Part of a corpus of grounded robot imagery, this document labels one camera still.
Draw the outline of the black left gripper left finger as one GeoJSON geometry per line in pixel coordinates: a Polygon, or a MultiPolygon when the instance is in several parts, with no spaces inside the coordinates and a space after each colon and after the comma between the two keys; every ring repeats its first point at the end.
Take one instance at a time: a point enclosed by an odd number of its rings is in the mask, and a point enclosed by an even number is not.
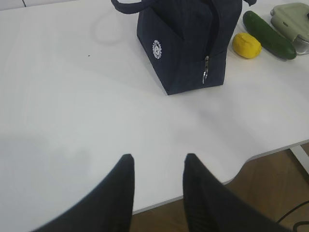
{"type": "Polygon", "coordinates": [[[134,201],[134,159],[123,155],[108,175],[69,210],[38,232],[127,232],[134,201]]]}

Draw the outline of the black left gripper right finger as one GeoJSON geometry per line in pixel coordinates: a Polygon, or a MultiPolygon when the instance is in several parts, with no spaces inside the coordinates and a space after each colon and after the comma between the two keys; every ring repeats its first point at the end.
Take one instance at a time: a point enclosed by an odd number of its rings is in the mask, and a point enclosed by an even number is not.
{"type": "Polygon", "coordinates": [[[234,195],[195,154],[184,162],[183,204],[191,232],[287,231],[234,195]]]}

